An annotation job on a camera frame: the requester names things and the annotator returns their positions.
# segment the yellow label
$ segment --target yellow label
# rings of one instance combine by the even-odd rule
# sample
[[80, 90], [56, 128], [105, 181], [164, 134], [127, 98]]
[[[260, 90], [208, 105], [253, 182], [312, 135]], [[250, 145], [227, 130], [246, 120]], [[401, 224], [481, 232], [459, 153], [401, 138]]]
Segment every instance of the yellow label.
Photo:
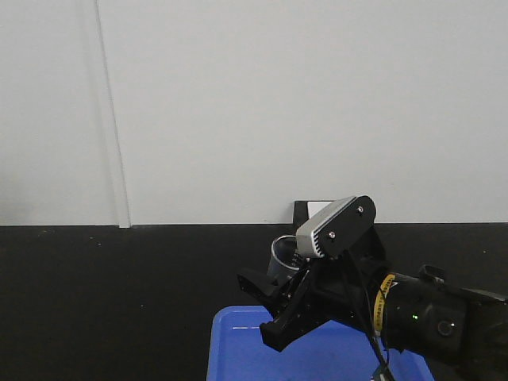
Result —
[[386, 298], [390, 291], [391, 284], [395, 279], [394, 274], [388, 274], [387, 277], [381, 283], [381, 287], [378, 290], [378, 294], [375, 296], [374, 303], [374, 330], [379, 336], [383, 329], [383, 311], [386, 304]]

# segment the blue plastic bin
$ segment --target blue plastic bin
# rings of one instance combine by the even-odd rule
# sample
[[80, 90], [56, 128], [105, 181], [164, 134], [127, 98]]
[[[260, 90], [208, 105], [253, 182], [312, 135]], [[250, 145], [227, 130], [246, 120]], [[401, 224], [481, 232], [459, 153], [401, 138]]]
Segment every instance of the blue plastic bin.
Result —
[[[367, 338], [334, 321], [290, 344], [284, 351], [264, 345], [260, 323], [270, 321], [261, 306], [232, 306], [214, 319], [207, 381], [368, 381], [378, 363]], [[390, 350], [397, 381], [434, 381], [425, 360]]]

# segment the cable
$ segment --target cable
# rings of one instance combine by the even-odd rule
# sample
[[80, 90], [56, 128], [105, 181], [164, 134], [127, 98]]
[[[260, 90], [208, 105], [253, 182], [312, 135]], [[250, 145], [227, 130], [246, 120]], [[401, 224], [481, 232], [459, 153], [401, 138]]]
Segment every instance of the cable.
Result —
[[[356, 264], [354, 264], [354, 262], [352, 263], [352, 266], [356, 269], [356, 271], [359, 274], [360, 272], [358, 271], [358, 268], [356, 267]], [[361, 313], [361, 311], [359, 310], [358, 304], [356, 303], [356, 300], [354, 299], [354, 297], [352, 295], [351, 287], [350, 287], [350, 284], [349, 284], [349, 281], [348, 281], [348, 276], [347, 276], [347, 274], [345, 272], [344, 266], [339, 266], [339, 268], [340, 268], [340, 271], [341, 271], [342, 279], [344, 280], [344, 288], [345, 288], [346, 294], [348, 295], [348, 298], [349, 298], [349, 301], [351, 302], [353, 311], [356, 314], [356, 316], [358, 317], [358, 320], [359, 320], [359, 322], [360, 322], [360, 324], [361, 324], [361, 326], [362, 326], [362, 328], [363, 328], [363, 330], [365, 332], [365, 336], [367, 337], [368, 342], [369, 342], [370, 346], [372, 347], [372, 350], [374, 351], [374, 354], [377, 357], [377, 360], [379, 361], [379, 364], [383, 367], [383, 370], [387, 371], [387, 374], [386, 374], [387, 380], [388, 381], [395, 381], [393, 375], [390, 372], [390, 370], [387, 368], [387, 363], [386, 363], [386, 361], [385, 361], [385, 359], [383, 357], [383, 354], [381, 353], [381, 350], [379, 348], [379, 343], [369, 333], [369, 331], [374, 333], [374, 323], [372, 322], [371, 327], [368, 327], [368, 325], [366, 324], [366, 322], [364, 320], [364, 316]], [[368, 307], [368, 308], [369, 308], [368, 316], [369, 316], [370, 320], [372, 320], [371, 313], [370, 313], [370, 307]]]

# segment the white wall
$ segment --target white wall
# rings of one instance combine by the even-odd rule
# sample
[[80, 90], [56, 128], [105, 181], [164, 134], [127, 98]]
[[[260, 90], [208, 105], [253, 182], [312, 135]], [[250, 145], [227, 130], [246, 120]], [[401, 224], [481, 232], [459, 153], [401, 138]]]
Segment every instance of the white wall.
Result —
[[0, 225], [125, 224], [96, 19], [94, 0], [0, 5]]
[[508, 220], [508, 3], [98, 4], [0, 5], [0, 225]]
[[508, 3], [99, 5], [133, 223], [508, 220]]

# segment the table surface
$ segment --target table surface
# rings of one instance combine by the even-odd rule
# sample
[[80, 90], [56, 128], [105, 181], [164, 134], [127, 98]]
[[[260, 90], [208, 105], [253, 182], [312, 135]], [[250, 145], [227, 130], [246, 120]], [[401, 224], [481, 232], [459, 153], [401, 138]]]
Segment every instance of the table surface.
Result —
[[[394, 269], [448, 270], [508, 292], [508, 224], [381, 224]], [[0, 227], [0, 379], [204, 380], [210, 327], [255, 304], [236, 271], [264, 271], [291, 225]], [[436, 380], [459, 380], [435, 361]]]

